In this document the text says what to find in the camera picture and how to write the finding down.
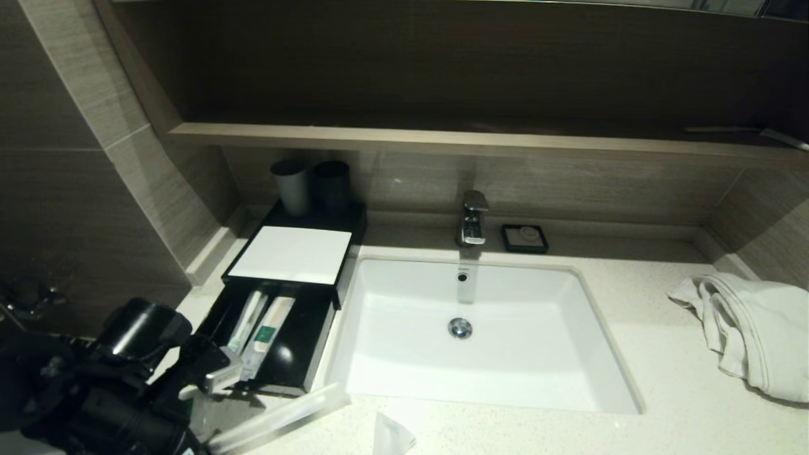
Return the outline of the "white flat sheet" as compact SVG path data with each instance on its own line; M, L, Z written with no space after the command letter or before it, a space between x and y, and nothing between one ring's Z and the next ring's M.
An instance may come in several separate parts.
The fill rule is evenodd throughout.
M349 231L263 226L226 277L332 285L351 237Z

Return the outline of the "long clear plastic packet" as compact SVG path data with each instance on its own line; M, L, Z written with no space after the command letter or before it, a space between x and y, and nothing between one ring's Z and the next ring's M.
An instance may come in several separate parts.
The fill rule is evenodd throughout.
M245 455L350 403L344 386L332 383L215 435L208 451L210 455Z

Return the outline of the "wooden wall shelf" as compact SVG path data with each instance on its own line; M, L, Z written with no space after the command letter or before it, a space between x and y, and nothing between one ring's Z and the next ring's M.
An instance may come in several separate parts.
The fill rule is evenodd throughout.
M658 138L534 135L461 131L261 126L184 122L168 132L175 142L234 147L395 152L431 155L607 159L647 163L693 164L809 170L809 152L763 139L710 142Z

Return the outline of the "slim packet with green label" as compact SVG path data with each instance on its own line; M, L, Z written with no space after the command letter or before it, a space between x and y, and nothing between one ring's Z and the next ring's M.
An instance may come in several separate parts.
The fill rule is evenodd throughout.
M250 337L245 352L243 352L241 381L252 380L258 374L295 301L294 297L278 296L272 305L269 305L269 309L257 324L255 333Z

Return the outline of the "white ceramic sink basin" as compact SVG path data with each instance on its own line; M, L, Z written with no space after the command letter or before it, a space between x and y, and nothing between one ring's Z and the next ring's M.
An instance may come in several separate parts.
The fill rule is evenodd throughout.
M473 325L468 339L447 331ZM366 258L325 374L350 394L638 415L579 273Z

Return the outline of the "grey cup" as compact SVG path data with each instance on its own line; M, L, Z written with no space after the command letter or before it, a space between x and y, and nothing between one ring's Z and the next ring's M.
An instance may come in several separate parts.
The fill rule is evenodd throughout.
M271 166L281 203L290 216L303 216L311 211L310 183L307 164L300 159L284 159Z

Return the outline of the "black box drawer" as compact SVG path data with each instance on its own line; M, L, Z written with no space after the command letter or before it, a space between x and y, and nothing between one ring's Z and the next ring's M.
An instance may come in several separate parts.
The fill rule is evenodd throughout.
M257 374L235 383L231 390L267 396L304 395L311 391L327 335L341 308L338 294L334 287L320 284L232 279L200 323L198 333L225 346L255 291L267 297L263 313L280 296L292 297L294 303Z

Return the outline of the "wall mirror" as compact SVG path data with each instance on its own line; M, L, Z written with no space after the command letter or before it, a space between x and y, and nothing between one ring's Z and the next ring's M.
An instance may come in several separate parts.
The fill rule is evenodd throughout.
M644 8L692 9L726 15L780 18L809 23L809 0L535 0L582 4L643 6Z

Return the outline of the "chrome faucet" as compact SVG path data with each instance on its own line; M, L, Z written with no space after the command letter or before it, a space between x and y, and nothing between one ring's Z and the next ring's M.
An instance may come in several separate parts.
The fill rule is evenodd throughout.
M484 215L489 211L489 204L482 192L468 190L461 199L460 220L458 224L457 245L460 248L471 248L484 245Z

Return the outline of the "black soap dish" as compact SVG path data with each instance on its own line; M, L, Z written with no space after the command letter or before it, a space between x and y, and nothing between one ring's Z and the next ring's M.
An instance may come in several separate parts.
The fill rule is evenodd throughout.
M504 224L502 226L502 241L504 248L506 251L511 253L522 253L522 254L532 254L532 255L543 255L548 253L549 251L549 242L547 241L546 237L544 236L544 232L540 226L532 226L538 230L542 237L542 241L544 242L543 246L518 246L512 245L511 242L511 231L514 229L518 229L522 226L531 226L531 225L518 225L518 224Z

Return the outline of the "toothbrush packet with green print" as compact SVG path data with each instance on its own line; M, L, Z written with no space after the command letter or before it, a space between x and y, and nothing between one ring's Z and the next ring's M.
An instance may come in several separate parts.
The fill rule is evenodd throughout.
M228 341L228 349L234 354L240 355L248 342L252 329L260 317L262 309L265 307L268 296L265 290L259 288L252 291L246 299L245 307L240 314L235 328Z

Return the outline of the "white towel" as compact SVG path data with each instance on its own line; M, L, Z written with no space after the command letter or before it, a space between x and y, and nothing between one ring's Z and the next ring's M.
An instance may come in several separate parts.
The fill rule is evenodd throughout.
M809 291L717 272L687 277L667 296L700 321L720 371L771 398L809 404Z

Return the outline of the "dark brown cup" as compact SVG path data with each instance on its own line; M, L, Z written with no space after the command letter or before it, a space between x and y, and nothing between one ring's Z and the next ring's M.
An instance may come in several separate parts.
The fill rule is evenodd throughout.
M313 168L318 207L324 213L341 216L351 202L350 165L343 161L324 161Z

